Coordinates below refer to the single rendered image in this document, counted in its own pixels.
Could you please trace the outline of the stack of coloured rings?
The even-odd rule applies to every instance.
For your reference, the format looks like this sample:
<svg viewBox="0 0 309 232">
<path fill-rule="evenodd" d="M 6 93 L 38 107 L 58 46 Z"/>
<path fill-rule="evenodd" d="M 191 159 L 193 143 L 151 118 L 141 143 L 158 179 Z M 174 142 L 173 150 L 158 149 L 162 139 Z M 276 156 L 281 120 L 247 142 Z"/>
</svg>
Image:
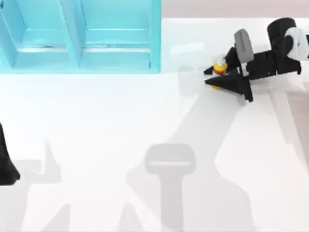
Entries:
<svg viewBox="0 0 309 232">
<path fill-rule="evenodd" d="M 213 64 L 212 78 L 225 75 L 228 68 L 227 61 L 223 55 L 218 56 Z"/>
</svg>

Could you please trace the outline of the pale grey rounded box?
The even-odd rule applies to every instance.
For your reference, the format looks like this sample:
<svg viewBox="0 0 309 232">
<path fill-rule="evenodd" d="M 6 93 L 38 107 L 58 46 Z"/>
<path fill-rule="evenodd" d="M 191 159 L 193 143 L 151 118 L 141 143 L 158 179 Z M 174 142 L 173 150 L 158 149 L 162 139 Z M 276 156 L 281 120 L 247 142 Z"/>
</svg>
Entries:
<svg viewBox="0 0 309 232">
<path fill-rule="evenodd" d="M 248 32 L 239 29 L 234 34 L 235 48 L 240 63 L 248 63 L 254 59 L 253 48 Z"/>
</svg>

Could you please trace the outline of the light blue rack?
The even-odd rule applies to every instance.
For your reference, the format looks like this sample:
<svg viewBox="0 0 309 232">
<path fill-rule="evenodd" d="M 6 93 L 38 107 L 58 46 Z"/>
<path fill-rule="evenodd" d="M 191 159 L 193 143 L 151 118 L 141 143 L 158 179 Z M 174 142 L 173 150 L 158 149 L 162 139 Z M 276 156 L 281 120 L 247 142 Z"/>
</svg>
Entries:
<svg viewBox="0 0 309 232">
<path fill-rule="evenodd" d="M 162 0 L 0 0 L 0 73 L 159 73 L 161 25 Z"/>
</svg>

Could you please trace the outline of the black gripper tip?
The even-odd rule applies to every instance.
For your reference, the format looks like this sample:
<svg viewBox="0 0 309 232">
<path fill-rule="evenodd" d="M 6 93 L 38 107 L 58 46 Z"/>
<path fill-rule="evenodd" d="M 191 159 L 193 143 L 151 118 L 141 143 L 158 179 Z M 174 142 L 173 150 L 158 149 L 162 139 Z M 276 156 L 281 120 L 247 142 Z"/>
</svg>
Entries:
<svg viewBox="0 0 309 232">
<path fill-rule="evenodd" d="M 20 178 L 20 172 L 9 156 L 3 127 L 0 123 L 0 186 L 14 185 Z"/>
</svg>

